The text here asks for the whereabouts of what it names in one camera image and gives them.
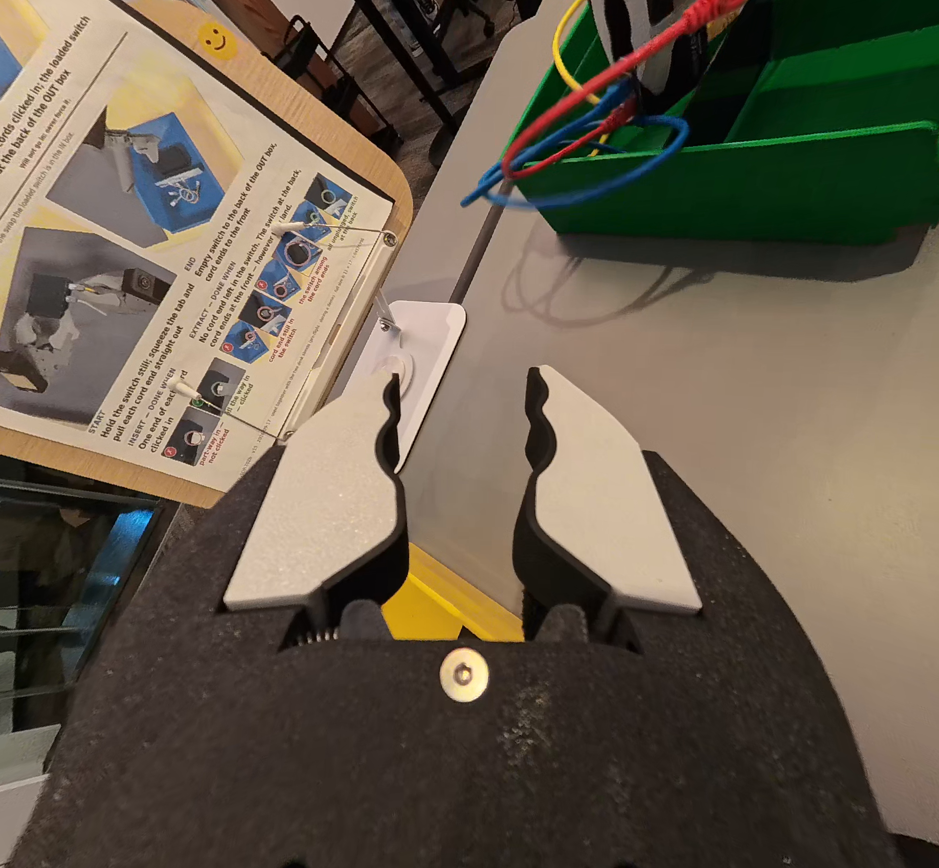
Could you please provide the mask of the yellow smiley sticker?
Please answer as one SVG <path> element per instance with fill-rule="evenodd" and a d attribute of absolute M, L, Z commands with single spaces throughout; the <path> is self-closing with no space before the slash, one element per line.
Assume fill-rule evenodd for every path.
<path fill-rule="evenodd" d="M 227 62 L 238 56 L 238 36 L 214 20 L 205 21 L 199 26 L 196 40 L 198 48 L 215 61 Z"/>

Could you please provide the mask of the printed instruction sheet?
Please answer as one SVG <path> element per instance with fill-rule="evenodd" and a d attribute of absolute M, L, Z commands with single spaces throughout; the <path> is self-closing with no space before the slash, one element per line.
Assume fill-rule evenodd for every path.
<path fill-rule="evenodd" d="M 179 37 L 121 0 L 2 0 L 2 428 L 224 491 L 313 401 L 409 192 L 168 7 Z"/>

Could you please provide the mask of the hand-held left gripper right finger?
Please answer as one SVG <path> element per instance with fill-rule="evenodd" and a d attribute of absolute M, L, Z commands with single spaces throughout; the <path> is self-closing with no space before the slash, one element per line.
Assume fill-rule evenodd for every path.
<path fill-rule="evenodd" d="M 550 366 L 527 373 L 514 573 L 545 609 L 695 616 L 701 598 L 639 443 Z"/>

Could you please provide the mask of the white stand base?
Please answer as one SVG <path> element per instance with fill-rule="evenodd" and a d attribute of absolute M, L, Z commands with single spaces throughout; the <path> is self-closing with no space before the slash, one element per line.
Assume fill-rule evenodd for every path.
<path fill-rule="evenodd" d="M 467 314 L 462 306 L 449 302 L 389 302 L 383 292 L 374 304 L 377 319 L 340 384 L 346 391 L 379 371 L 398 374 L 401 415 L 396 472 L 400 472 L 464 332 Z"/>

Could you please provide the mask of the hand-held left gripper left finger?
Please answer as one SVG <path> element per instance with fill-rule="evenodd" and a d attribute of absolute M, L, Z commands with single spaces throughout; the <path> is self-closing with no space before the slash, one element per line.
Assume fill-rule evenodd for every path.
<path fill-rule="evenodd" d="M 287 440 L 224 593 L 229 611 L 343 612 L 398 592 L 407 577 L 400 414 L 398 376 L 379 371 Z"/>

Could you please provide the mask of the black table frame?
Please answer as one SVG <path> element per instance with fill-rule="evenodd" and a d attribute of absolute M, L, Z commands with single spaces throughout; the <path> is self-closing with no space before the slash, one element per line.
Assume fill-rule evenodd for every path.
<path fill-rule="evenodd" d="M 392 53 L 395 61 L 402 67 L 408 78 L 418 88 L 422 97 L 440 119 L 441 126 L 437 136 L 442 137 L 446 134 L 449 138 L 454 138 L 458 133 L 459 123 L 432 89 L 430 82 L 426 79 L 408 49 L 385 21 L 380 10 L 371 0 L 354 0 L 354 2 L 379 35 L 383 44 Z"/>

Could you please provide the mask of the yellow plastic bin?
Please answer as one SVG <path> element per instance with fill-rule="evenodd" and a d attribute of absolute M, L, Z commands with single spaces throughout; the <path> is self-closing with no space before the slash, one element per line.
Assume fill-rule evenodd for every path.
<path fill-rule="evenodd" d="M 522 642 L 522 621 L 415 544 L 405 583 L 382 605 L 397 640 Z"/>

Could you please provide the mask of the green plastic bin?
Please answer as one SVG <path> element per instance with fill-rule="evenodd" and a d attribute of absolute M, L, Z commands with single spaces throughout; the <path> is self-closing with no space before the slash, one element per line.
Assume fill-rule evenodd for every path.
<path fill-rule="evenodd" d="M 670 46 L 698 85 L 662 110 Z M 609 64 L 590 5 L 480 189 L 558 233 L 878 245 L 937 225 L 937 0 L 696 0 Z"/>

